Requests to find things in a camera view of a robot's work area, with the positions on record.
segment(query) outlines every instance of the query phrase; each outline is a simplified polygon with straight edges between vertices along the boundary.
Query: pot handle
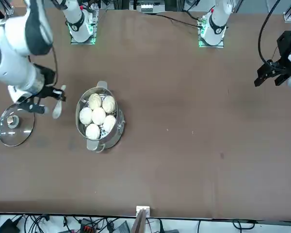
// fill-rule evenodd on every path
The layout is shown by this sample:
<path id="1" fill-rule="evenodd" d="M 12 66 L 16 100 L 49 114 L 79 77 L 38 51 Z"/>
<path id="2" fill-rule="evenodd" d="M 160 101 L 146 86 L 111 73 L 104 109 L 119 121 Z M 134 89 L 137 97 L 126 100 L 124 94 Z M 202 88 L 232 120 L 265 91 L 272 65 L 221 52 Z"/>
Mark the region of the pot handle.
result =
<path id="1" fill-rule="evenodd" d="M 105 144 L 100 145 L 98 143 L 98 141 L 86 140 L 86 147 L 88 150 L 92 150 L 92 151 L 95 151 L 97 153 L 100 153 L 105 149 L 106 145 Z"/>
<path id="2" fill-rule="evenodd" d="M 102 88 L 108 89 L 108 84 L 107 84 L 106 81 L 99 81 L 97 83 L 97 86 L 96 87 L 102 87 Z"/>

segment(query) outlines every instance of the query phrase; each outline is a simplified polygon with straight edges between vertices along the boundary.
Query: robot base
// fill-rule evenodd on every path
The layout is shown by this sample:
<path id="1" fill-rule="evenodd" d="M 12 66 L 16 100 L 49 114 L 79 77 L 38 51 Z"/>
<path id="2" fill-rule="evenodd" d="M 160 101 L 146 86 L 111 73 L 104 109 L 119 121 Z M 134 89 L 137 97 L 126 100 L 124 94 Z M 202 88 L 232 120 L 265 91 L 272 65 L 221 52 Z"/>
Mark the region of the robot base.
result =
<path id="1" fill-rule="evenodd" d="M 202 26 L 202 27 L 205 27 L 206 26 L 206 22 L 201 19 L 201 20 L 198 20 L 197 21 L 197 25 L 198 26 Z M 224 42 L 223 42 L 223 39 L 221 40 L 221 42 L 215 46 L 212 46 L 212 45 L 209 45 L 206 43 L 206 41 L 201 37 L 201 34 L 203 32 L 203 29 L 201 28 L 198 28 L 198 46 L 201 47 L 201 48 L 209 48 L 209 47 L 212 47 L 212 48 L 224 48 Z"/>
<path id="2" fill-rule="evenodd" d="M 73 39 L 73 37 L 71 37 L 71 41 L 70 41 L 71 45 L 94 45 L 96 43 L 99 9 L 88 10 L 88 12 L 93 14 L 93 18 L 92 20 L 90 20 L 89 24 L 87 24 L 86 26 L 89 28 L 90 31 L 93 32 L 93 34 L 86 41 L 82 43 L 77 42 L 75 39 Z"/>

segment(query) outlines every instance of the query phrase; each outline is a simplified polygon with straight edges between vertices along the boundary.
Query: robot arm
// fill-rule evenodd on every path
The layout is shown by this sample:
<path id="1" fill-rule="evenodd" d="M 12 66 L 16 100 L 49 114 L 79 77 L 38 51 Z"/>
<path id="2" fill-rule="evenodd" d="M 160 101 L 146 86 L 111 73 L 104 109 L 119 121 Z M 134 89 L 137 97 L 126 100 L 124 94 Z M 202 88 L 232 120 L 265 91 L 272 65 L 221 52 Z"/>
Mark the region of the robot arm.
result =
<path id="1" fill-rule="evenodd" d="M 63 90 L 54 85 L 55 72 L 33 64 L 28 56 L 48 54 L 53 36 L 49 26 L 43 0 L 25 0 L 27 12 L 24 16 L 0 19 L 0 81 L 8 85 L 14 103 L 29 112 L 45 113 L 40 100 L 53 97 L 65 101 Z M 77 0 L 62 0 L 55 6 L 62 10 L 77 42 L 86 41 L 92 34 L 87 25 L 92 14 L 80 9 Z"/>
<path id="2" fill-rule="evenodd" d="M 215 6 L 203 17 L 207 24 L 201 37 L 207 44 L 215 46 L 221 42 L 232 10 L 233 6 L 230 0 L 216 0 Z"/>
<path id="3" fill-rule="evenodd" d="M 255 86 L 260 86 L 268 78 L 276 77 L 275 85 L 279 86 L 287 81 L 291 87 L 291 31 L 285 31 L 278 39 L 277 46 L 280 54 L 278 61 L 268 60 L 258 69 Z"/>

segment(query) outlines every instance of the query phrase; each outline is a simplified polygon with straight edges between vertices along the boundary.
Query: steamed bun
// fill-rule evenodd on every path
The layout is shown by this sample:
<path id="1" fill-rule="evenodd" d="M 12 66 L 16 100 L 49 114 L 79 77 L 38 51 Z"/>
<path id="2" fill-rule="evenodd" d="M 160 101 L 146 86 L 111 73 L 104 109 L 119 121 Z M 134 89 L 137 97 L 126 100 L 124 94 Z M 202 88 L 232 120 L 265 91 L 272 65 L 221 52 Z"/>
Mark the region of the steamed bun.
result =
<path id="1" fill-rule="evenodd" d="M 110 131 L 112 130 L 113 126 L 115 125 L 116 119 L 114 116 L 112 115 L 108 115 L 105 119 L 105 121 L 103 122 L 103 128 L 107 133 L 110 133 Z"/>
<path id="2" fill-rule="evenodd" d="M 101 97 L 97 93 L 91 94 L 88 99 L 88 105 L 92 110 L 101 107 Z"/>
<path id="3" fill-rule="evenodd" d="M 92 122 L 92 109 L 85 107 L 80 111 L 80 122 L 83 125 L 89 125 Z"/>
<path id="4" fill-rule="evenodd" d="M 115 110 L 115 99 L 112 96 L 106 96 L 102 102 L 102 108 L 106 113 L 112 113 Z"/>
<path id="5" fill-rule="evenodd" d="M 100 136 L 100 128 L 95 124 L 90 124 L 86 128 L 85 135 L 91 140 L 96 140 Z"/>
<path id="6" fill-rule="evenodd" d="M 92 113 L 92 120 L 96 125 L 102 125 L 106 118 L 106 112 L 102 108 L 95 108 Z"/>

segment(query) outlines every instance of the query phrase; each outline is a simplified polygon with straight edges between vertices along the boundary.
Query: brown tabletop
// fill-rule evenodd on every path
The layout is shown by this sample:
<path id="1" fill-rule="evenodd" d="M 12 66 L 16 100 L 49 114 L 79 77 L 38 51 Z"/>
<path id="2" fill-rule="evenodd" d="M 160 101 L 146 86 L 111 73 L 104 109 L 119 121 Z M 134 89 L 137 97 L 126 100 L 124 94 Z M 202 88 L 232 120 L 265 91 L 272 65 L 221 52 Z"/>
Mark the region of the brown tabletop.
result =
<path id="1" fill-rule="evenodd" d="M 36 116 L 23 145 L 0 142 L 0 211 L 134 215 L 149 205 L 153 216 L 291 220 L 291 88 L 253 83 L 266 15 L 231 15 L 224 49 L 199 48 L 195 28 L 111 10 L 95 46 L 72 46 L 64 15 L 48 15 L 67 102 L 58 120 Z M 270 18 L 265 58 L 289 28 Z M 34 60 L 54 68 L 51 53 Z M 99 80 L 127 122 L 101 154 L 75 125 L 78 99 Z M 0 84 L 0 115 L 10 104 Z"/>

